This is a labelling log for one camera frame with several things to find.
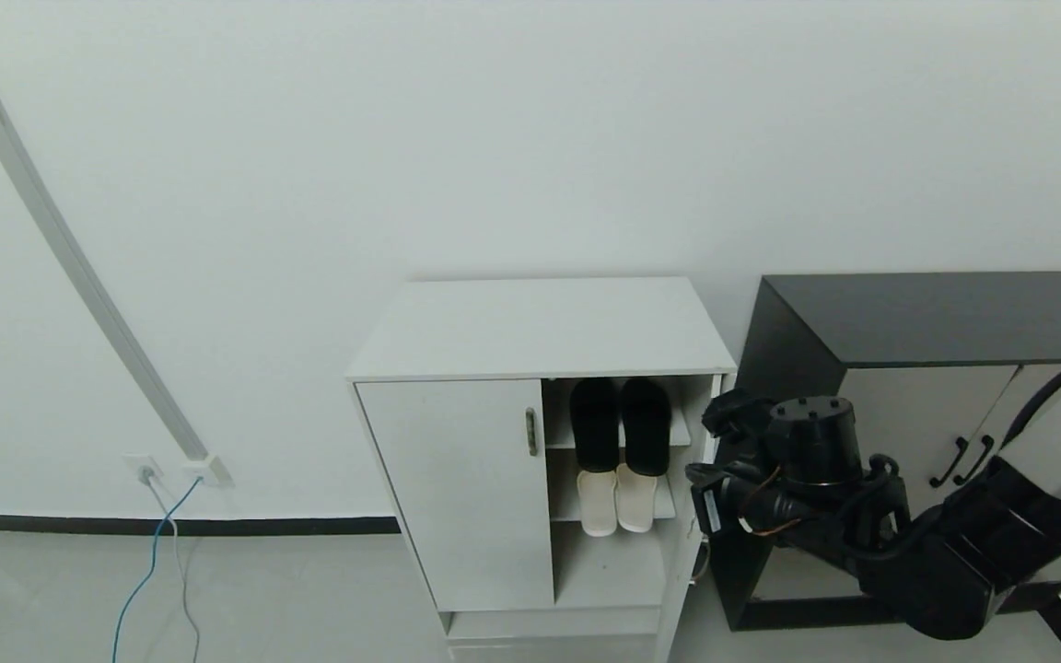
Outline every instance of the blue cable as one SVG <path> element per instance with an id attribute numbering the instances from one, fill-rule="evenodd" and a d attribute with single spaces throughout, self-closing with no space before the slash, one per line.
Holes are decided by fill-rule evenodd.
<path id="1" fill-rule="evenodd" d="M 155 529 L 155 542 L 153 542 L 153 547 L 150 552 L 150 571 L 146 576 L 142 578 L 142 581 L 138 583 L 138 587 L 134 588 L 134 593 L 131 593 L 129 598 L 125 599 L 125 605 L 122 606 L 122 613 L 117 616 L 117 631 L 114 632 L 114 663 L 117 663 L 117 645 L 122 641 L 122 621 L 125 620 L 125 611 L 129 609 L 131 604 L 134 604 L 134 597 L 138 596 L 138 592 L 142 591 L 143 587 L 146 587 L 147 580 L 155 575 L 155 566 L 158 565 L 158 535 L 161 534 L 161 528 L 163 528 L 166 521 L 170 520 L 170 517 L 174 514 L 174 511 L 177 511 L 178 507 L 182 506 L 186 499 L 189 499 L 191 493 L 194 492 L 194 487 L 198 486 L 201 482 L 203 482 L 203 477 L 194 478 L 194 483 L 191 484 L 189 490 L 186 491 L 186 495 L 182 495 L 182 499 L 178 500 L 176 505 L 170 507 L 170 511 L 166 512 L 161 523 L 159 523 L 158 527 Z"/>

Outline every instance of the wall outlet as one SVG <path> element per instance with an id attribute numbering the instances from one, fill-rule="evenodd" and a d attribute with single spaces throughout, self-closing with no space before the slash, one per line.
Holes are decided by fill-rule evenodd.
<path id="1" fill-rule="evenodd" d="M 224 464 L 220 463 L 220 457 L 213 453 L 207 454 L 203 460 L 186 461 L 182 465 L 182 473 L 191 482 L 194 482 L 195 478 L 203 478 L 203 486 L 224 488 L 232 485 L 231 474 L 227 473 Z"/>
<path id="2" fill-rule="evenodd" d="M 150 454 L 144 453 L 123 453 L 122 460 L 125 461 L 125 466 L 129 468 L 132 474 L 136 479 L 142 482 L 142 470 L 149 469 L 153 470 L 156 478 L 161 478 L 161 467 L 158 467 L 158 463 L 155 461 L 155 457 Z"/>

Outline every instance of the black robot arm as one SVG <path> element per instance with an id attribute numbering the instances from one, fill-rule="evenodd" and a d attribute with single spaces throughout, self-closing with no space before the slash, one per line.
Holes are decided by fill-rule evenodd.
<path id="1" fill-rule="evenodd" d="M 775 403 L 734 389 L 702 423 L 740 450 L 732 463 L 686 467 L 712 545 L 742 528 L 804 549 L 932 638 L 975 636 L 1020 582 L 1061 557 L 1061 490 L 1027 478 L 1009 453 L 914 520 L 898 463 L 875 454 L 863 467 L 846 399 Z"/>

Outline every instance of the orange wire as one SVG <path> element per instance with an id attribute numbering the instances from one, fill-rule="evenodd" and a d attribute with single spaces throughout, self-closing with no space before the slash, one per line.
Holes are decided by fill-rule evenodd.
<path id="1" fill-rule="evenodd" d="M 744 517 L 744 511 L 746 508 L 748 508 L 750 501 L 753 499 L 753 496 L 755 496 L 755 493 L 763 491 L 763 489 L 766 488 L 771 482 L 775 482 L 776 475 L 778 475 L 779 473 L 780 473 L 780 466 L 778 465 L 776 466 L 776 470 L 771 471 L 771 474 L 767 475 L 767 478 L 764 478 L 763 484 L 755 486 L 754 490 L 748 493 L 748 496 L 745 496 L 744 503 L 740 505 L 741 520 L 747 521 L 746 518 Z M 787 523 L 779 525 L 778 527 L 772 527 L 771 529 L 761 529 L 761 531 L 752 534 L 754 534 L 756 537 L 770 537 L 772 534 L 783 533 L 788 527 L 793 527 L 799 524 L 800 524 L 800 518 L 793 518 L 793 520 L 788 520 Z"/>
<path id="2" fill-rule="evenodd" d="M 793 525 L 799 525 L 799 524 L 800 524 L 800 518 L 793 518 L 793 520 L 788 520 L 787 523 L 785 523 L 784 525 L 780 525 L 779 527 L 772 527 L 771 529 L 761 529 L 761 531 L 753 534 L 756 537 L 771 537 L 772 534 L 783 533 L 788 527 L 793 527 Z"/>
<path id="3" fill-rule="evenodd" d="M 763 484 L 755 486 L 752 492 L 748 493 L 748 496 L 745 496 L 744 503 L 740 505 L 741 518 L 744 518 L 744 511 L 746 508 L 748 508 L 750 500 L 753 499 L 753 496 L 755 496 L 755 493 L 763 491 L 764 488 L 766 488 L 771 482 L 773 482 L 773 479 L 776 479 L 776 475 L 778 475 L 779 473 L 780 473 L 780 466 L 778 465 L 776 466 L 776 470 L 771 471 L 771 474 L 767 475 L 767 478 L 764 478 Z"/>

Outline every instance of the cabinet top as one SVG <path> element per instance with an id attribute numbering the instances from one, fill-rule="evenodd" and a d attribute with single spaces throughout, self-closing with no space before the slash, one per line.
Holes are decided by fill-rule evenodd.
<path id="1" fill-rule="evenodd" d="M 1061 362 L 1061 272 L 764 281 L 842 365 Z"/>
<path id="2" fill-rule="evenodd" d="M 683 277 L 408 282 L 349 381 L 733 373 Z"/>

